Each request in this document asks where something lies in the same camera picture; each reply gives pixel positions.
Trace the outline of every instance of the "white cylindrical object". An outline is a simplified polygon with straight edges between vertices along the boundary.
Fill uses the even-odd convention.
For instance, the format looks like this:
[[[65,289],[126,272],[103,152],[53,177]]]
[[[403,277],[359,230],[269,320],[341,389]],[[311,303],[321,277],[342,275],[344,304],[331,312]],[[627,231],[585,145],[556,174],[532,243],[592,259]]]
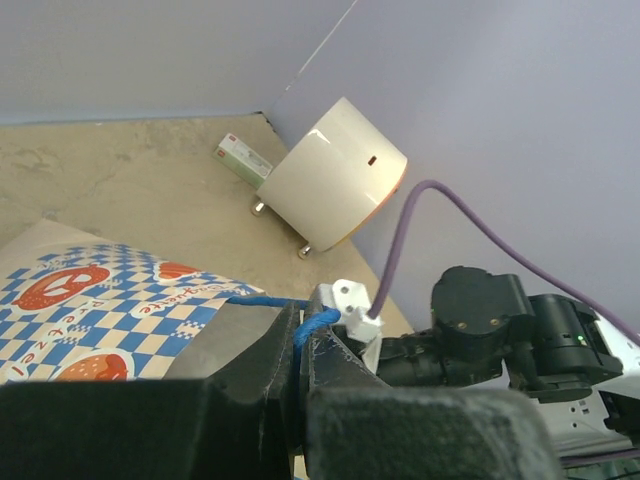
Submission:
[[[407,158],[340,99],[258,189],[260,199],[324,251],[351,235],[397,190]]]

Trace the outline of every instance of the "concrete floor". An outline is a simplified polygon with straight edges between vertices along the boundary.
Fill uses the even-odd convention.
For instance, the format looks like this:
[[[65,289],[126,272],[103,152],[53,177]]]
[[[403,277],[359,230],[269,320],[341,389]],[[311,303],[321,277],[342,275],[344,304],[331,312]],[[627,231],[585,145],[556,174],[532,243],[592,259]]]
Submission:
[[[165,258],[306,298],[348,278],[377,279],[351,242],[300,260],[304,243],[212,152],[233,132],[267,160],[285,147],[261,115],[0,128],[0,246],[48,218]],[[409,330],[392,302],[385,333]]]

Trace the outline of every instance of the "small box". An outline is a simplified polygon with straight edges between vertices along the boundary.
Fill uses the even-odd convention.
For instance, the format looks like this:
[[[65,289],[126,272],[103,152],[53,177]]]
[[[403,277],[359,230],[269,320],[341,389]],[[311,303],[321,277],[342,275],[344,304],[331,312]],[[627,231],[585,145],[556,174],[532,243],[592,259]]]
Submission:
[[[264,183],[273,169],[273,165],[231,133],[220,142],[214,155],[255,189]]]

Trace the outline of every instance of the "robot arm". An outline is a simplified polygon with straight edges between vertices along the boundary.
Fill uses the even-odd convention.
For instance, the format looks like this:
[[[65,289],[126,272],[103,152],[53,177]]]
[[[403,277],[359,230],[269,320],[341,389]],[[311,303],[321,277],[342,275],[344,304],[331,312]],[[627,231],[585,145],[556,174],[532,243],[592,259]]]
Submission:
[[[502,376],[504,364],[560,456],[638,446],[640,349],[589,307],[528,297],[516,275],[468,267],[443,274],[431,305],[432,328],[382,340],[376,373],[385,383],[467,387]]]

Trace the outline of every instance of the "cable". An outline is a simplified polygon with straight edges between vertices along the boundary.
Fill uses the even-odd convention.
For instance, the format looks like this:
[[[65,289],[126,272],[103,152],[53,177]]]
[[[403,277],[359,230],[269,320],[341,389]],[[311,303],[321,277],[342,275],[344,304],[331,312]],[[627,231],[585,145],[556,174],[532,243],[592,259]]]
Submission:
[[[309,306],[307,300],[297,300],[294,298],[281,297],[231,297],[227,303],[231,305],[245,306],[261,306],[261,307],[279,307],[283,308],[287,303],[295,302],[300,310],[305,310]],[[324,311],[315,313],[307,319],[306,322],[300,324],[296,331],[293,332],[293,346],[296,354],[299,355],[302,347],[307,343],[309,337],[319,328],[327,327],[340,320],[340,311],[335,308],[324,307]]]
[[[634,475],[640,475],[640,470],[636,470],[635,472],[623,473],[621,475],[616,475],[615,477],[605,478],[605,480],[618,480],[620,478],[628,478],[628,477],[632,477]]]
[[[573,457],[562,457],[563,468],[580,467],[584,465],[593,465],[594,463],[610,462],[613,460],[625,460],[635,458],[640,455],[640,450],[631,448],[627,450],[619,450],[617,452],[607,452],[598,455],[581,455]]]
[[[634,475],[640,475],[640,470],[635,472],[626,472],[620,475],[616,475],[615,477],[607,477],[604,480],[619,480],[620,478],[628,478]],[[567,480],[589,480],[587,478],[582,478],[582,477],[566,477],[566,479]]]
[[[595,310],[600,315],[605,317],[609,322],[611,322],[611,324],[614,325],[618,330],[620,330],[627,338],[629,338],[629,340],[640,347],[640,336],[621,318],[619,318],[608,308],[600,305],[595,300],[589,298],[585,294],[579,292],[563,281],[555,278],[553,275],[545,272],[543,269],[534,265],[532,262],[520,255],[509,244],[507,244],[507,242],[502,240],[493,230],[491,230],[489,226],[473,210],[471,210],[471,208],[462,200],[462,198],[456,195],[449,187],[438,182],[437,180],[423,180],[422,182],[418,183],[415,187],[413,187],[413,189],[409,193],[409,196],[407,197],[407,200],[404,203],[404,207],[402,207],[402,212],[400,213],[400,219],[398,220],[398,225],[393,237],[393,242],[391,243],[389,256],[387,257],[387,263],[384,267],[384,272],[380,280],[380,287],[378,288],[378,292],[376,293],[375,299],[373,300],[371,309],[369,310],[369,312],[367,312],[367,315],[370,318],[376,318],[378,315],[380,315],[380,310],[382,310],[382,305],[384,305],[384,301],[389,294],[391,282],[393,281],[396,268],[398,267],[400,254],[402,253],[402,247],[404,245],[407,231],[409,229],[411,215],[413,214],[418,198],[420,197],[422,192],[431,188],[439,191],[445,197],[451,200],[462,211],[462,213],[464,213],[467,218],[471,220],[471,222],[476,227],[478,227],[480,231],[482,231],[482,233],[484,233],[489,238],[489,240],[496,244],[504,253],[509,255],[530,272],[533,272],[540,278],[549,282],[551,285],[559,288],[565,293],[591,307],[593,310]]]

